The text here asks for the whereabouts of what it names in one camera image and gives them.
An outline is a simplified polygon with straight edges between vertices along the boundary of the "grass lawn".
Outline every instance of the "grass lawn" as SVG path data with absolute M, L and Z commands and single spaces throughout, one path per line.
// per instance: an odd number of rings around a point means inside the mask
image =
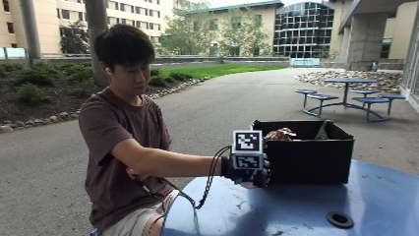
M 184 73 L 192 75 L 194 78 L 201 77 L 218 77 L 234 73 L 242 72 L 255 72 L 255 71 L 269 71 L 269 70 L 281 70 L 286 67 L 279 66 L 263 66 L 263 65 L 245 65 L 245 64 L 223 64 L 215 66 L 205 67 L 192 67 L 192 68 L 161 68 L 160 74 L 164 77 L 168 77 L 170 73 Z

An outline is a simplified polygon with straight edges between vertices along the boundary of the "sky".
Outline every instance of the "sky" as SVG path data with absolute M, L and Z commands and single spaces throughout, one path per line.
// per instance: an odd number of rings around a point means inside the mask
M 246 3 L 257 3 L 257 2 L 266 2 L 270 0 L 207 0 L 210 2 L 211 7 L 223 7 L 223 6 L 233 6 L 241 5 Z M 282 0 L 282 3 L 290 3 L 294 0 Z

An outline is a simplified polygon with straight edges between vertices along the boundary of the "rock border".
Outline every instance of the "rock border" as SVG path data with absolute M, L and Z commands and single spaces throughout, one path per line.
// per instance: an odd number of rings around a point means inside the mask
M 210 77 L 203 77 L 203 78 L 198 78 L 198 79 L 189 79 L 189 80 L 181 82 L 176 87 L 164 88 L 157 93 L 149 94 L 148 96 L 152 99 L 156 99 L 158 97 L 162 97 L 166 94 L 173 93 L 174 91 L 177 91 L 177 90 L 180 90 L 188 86 L 192 86 L 192 85 L 195 85 L 197 83 L 205 82 L 209 79 L 210 79 Z M 80 114 L 80 110 L 62 111 L 58 114 L 49 116 L 48 118 L 31 119 L 27 122 L 3 121 L 3 123 L 0 123 L 0 134 L 12 133 L 13 131 L 27 130 L 27 129 L 37 127 L 37 126 L 51 125 L 51 124 L 60 123 L 64 121 L 76 120 L 76 119 L 78 119 L 78 114 Z
M 327 78 L 359 78 L 359 79 L 375 79 L 378 83 L 367 84 L 351 84 L 351 89 L 371 89 L 380 90 L 383 93 L 400 93 L 399 82 L 403 77 L 400 72 L 360 72 L 360 71 L 327 71 L 327 72 L 311 72 L 294 76 L 297 80 L 314 84 L 317 86 L 342 88 L 343 83 L 325 83 L 321 79 Z

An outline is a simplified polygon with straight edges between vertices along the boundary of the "concrete pavement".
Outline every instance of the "concrete pavement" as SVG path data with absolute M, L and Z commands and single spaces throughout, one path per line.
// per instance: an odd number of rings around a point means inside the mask
M 294 91 L 317 89 L 342 97 L 343 90 L 294 78 L 313 71 L 325 69 L 227 75 L 156 99 L 172 150 L 214 155 L 231 144 L 233 130 L 249 129 L 255 119 L 317 120 L 302 112 L 302 96 Z M 384 112 L 386 106 L 375 109 Z M 419 175 L 419 114 L 407 102 L 394 101 L 386 122 L 367 123 L 363 111 L 342 107 L 327 107 L 323 118 L 354 135 L 354 159 Z M 0 135 L 0 235 L 86 235 L 92 230 L 86 156 L 76 121 Z M 182 187 L 190 179 L 173 180 Z

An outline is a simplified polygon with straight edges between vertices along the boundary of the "shorts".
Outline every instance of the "shorts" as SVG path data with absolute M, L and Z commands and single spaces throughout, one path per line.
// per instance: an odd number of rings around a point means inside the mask
M 169 206 L 172 205 L 180 191 L 173 190 L 162 203 L 153 206 L 137 209 L 133 213 L 128 214 L 124 219 L 113 226 L 108 227 L 101 236 L 141 236 L 146 221 L 153 215 L 164 215 Z

